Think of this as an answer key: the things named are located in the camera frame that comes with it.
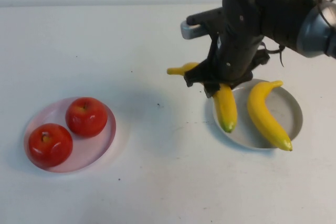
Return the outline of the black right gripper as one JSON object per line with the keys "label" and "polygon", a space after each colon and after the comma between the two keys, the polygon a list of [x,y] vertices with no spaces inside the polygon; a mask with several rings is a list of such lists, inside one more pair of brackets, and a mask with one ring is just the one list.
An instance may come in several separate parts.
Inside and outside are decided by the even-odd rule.
{"label": "black right gripper", "polygon": [[207,59],[183,66],[187,87],[204,83],[211,98],[219,83],[233,84],[251,77],[251,62],[263,40],[257,0],[222,0],[222,6],[202,14],[202,26],[212,39]]}

